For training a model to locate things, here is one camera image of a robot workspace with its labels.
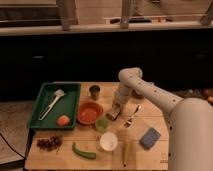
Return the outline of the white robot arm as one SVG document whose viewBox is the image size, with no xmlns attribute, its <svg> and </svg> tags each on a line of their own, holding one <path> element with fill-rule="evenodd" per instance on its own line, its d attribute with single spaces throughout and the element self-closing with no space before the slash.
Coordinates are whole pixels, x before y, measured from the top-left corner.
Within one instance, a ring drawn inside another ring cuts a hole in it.
<svg viewBox="0 0 213 171">
<path fill-rule="evenodd" d="M 213 106 L 182 98 L 142 79 L 140 68 L 118 73 L 113 106 L 121 109 L 135 90 L 156 105 L 169 122 L 168 171 L 213 171 Z"/>
</svg>

